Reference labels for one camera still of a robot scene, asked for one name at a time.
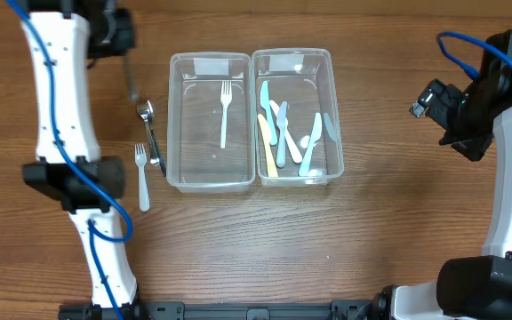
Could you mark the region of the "matte steel fork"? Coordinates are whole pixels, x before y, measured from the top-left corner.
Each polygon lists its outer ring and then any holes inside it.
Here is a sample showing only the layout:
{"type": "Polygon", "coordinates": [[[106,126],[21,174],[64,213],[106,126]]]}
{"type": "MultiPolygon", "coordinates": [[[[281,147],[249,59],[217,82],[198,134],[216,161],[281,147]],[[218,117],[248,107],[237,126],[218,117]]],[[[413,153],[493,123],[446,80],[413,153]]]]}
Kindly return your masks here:
{"type": "Polygon", "coordinates": [[[132,63],[128,54],[123,56],[123,66],[125,82],[128,89],[128,100],[130,102],[135,102],[138,99],[139,94],[135,85],[132,63]]]}

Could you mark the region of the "shiny steel fork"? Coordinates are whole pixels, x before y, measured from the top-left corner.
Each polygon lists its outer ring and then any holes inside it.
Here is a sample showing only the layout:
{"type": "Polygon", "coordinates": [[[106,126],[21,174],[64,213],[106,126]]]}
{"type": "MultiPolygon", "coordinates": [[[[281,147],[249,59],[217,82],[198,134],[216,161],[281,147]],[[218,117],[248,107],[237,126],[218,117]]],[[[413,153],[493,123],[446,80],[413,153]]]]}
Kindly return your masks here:
{"type": "Polygon", "coordinates": [[[151,143],[151,136],[149,132],[149,123],[148,123],[148,105],[146,100],[139,99],[136,103],[136,109],[139,116],[142,118],[146,130],[146,135],[148,138],[148,145],[149,145],[149,154],[150,154],[150,160],[149,162],[154,166],[159,166],[157,163],[156,153],[153,149],[153,145],[151,143]]]}

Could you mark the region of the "dark handled steel fork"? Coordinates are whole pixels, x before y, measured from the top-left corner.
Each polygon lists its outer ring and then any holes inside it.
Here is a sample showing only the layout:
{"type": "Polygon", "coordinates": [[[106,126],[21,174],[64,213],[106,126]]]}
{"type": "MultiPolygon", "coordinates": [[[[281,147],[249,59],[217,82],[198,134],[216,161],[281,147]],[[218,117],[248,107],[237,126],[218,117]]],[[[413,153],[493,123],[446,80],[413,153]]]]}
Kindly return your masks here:
{"type": "Polygon", "coordinates": [[[146,100],[146,102],[148,105],[148,123],[149,123],[149,132],[150,132],[150,136],[151,136],[151,143],[152,143],[153,149],[155,150],[155,153],[156,153],[157,163],[160,166],[163,176],[166,178],[166,167],[165,167],[165,163],[164,163],[164,158],[163,158],[162,152],[157,143],[156,136],[154,133],[154,124],[153,124],[154,115],[155,115],[154,108],[153,108],[153,105],[151,104],[150,100],[146,100]]]}

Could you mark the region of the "white plastic fork thin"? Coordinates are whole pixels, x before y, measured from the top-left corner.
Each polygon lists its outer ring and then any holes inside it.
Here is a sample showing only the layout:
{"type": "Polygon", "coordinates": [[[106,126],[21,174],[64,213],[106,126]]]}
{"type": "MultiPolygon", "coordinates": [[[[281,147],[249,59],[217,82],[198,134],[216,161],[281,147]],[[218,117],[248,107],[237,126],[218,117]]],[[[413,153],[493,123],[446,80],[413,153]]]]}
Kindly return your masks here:
{"type": "Polygon", "coordinates": [[[222,106],[222,118],[220,129],[220,147],[226,147],[227,126],[228,126],[228,107],[232,101],[232,82],[225,80],[221,84],[220,103],[222,106]]]}

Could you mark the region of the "white plastic fork thick handle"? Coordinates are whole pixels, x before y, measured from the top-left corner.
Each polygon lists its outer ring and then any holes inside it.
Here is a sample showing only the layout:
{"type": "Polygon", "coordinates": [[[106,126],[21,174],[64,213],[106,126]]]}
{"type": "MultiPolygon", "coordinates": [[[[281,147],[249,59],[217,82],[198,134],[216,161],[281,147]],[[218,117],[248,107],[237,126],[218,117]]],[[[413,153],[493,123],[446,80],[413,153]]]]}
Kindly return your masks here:
{"type": "Polygon", "coordinates": [[[150,199],[146,178],[145,166],[148,161],[145,146],[143,144],[135,145],[135,164],[138,168],[139,185],[139,206],[143,212],[150,209],[150,199]]]}

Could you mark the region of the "light blue plastic knife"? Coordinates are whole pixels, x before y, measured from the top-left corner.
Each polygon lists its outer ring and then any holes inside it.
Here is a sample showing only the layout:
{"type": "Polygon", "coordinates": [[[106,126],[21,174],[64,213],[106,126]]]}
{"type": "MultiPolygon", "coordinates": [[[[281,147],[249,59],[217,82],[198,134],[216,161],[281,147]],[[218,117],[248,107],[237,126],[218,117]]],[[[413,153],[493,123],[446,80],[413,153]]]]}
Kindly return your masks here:
{"type": "Polygon", "coordinates": [[[306,152],[304,154],[304,157],[302,159],[302,162],[300,164],[299,168],[299,176],[301,177],[307,177],[310,165],[311,165],[311,159],[313,155],[313,149],[315,144],[319,141],[322,135],[323,125],[322,125],[322,117],[320,113],[315,113],[314,123],[312,127],[312,131],[309,136],[308,146],[306,148],[306,152]]]}

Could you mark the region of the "pale white plastic knife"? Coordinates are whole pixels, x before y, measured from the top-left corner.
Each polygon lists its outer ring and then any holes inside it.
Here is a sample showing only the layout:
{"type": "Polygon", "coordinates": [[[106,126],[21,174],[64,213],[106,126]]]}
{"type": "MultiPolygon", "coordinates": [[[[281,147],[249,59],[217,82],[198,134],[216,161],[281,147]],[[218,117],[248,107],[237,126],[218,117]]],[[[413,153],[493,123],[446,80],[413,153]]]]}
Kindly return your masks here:
{"type": "Polygon", "coordinates": [[[283,101],[278,110],[278,114],[276,115],[276,126],[279,131],[279,138],[277,143],[277,152],[276,152],[276,164],[279,168],[285,167],[285,150],[286,150],[286,139],[285,139],[285,128],[286,128],[286,113],[287,113],[288,103],[283,101]]]}

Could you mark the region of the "mint green plastic knife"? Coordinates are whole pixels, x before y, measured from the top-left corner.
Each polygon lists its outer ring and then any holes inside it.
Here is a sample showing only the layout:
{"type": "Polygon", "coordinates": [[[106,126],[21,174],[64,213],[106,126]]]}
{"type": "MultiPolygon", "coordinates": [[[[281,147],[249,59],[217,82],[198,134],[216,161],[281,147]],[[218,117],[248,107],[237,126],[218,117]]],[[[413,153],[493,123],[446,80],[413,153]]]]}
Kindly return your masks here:
{"type": "Polygon", "coordinates": [[[273,112],[270,107],[268,80],[264,80],[260,87],[260,106],[265,111],[268,128],[270,130],[269,145],[276,146],[277,142],[278,142],[278,138],[276,135],[275,123],[274,123],[274,119],[273,119],[273,112]]]}

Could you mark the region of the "yellow plastic knife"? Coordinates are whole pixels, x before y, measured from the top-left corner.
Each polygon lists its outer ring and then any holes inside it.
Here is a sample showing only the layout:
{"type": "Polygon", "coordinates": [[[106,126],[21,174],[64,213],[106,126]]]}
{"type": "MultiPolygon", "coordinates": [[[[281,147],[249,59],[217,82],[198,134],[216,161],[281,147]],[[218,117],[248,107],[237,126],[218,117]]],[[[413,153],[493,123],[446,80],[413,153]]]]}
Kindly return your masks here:
{"type": "Polygon", "coordinates": [[[277,172],[277,167],[276,167],[276,163],[275,163],[275,158],[272,154],[272,149],[270,146],[271,130],[269,128],[268,121],[262,114],[257,115],[257,120],[258,120],[258,125],[260,128],[260,135],[261,135],[263,146],[264,146],[265,160],[266,160],[266,166],[267,166],[267,175],[269,178],[277,178],[278,172],[277,172]]]}

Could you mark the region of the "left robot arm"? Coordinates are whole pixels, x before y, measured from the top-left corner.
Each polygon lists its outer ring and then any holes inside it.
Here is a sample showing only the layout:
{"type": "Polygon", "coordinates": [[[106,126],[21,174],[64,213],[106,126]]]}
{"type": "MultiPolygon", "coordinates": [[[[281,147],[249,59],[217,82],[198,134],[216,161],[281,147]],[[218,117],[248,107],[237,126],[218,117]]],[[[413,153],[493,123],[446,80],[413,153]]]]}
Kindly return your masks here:
{"type": "Polygon", "coordinates": [[[118,202],[124,165],[102,156],[92,125],[87,69],[135,45],[132,17],[114,1],[11,1],[27,38],[36,81],[36,160],[24,182],[60,202],[75,225],[92,280],[92,299],[62,306],[60,319],[147,319],[125,243],[132,219],[118,202]]]}

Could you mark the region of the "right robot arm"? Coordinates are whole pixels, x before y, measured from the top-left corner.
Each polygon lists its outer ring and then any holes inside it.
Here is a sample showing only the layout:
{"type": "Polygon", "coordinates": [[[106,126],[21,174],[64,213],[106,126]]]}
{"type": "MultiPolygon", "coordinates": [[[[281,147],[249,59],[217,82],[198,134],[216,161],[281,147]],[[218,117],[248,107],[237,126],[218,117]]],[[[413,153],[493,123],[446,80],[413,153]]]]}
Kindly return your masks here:
{"type": "Polygon", "coordinates": [[[363,319],[512,319],[512,29],[478,46],[480,68],[463,66],[467,88],[433,80],[411,112],[439,124],[442,143],[470,161],[496,147],[492,219],[482,251],[446,261],[433,282],[385,287],[360,311],[363,319]]]}

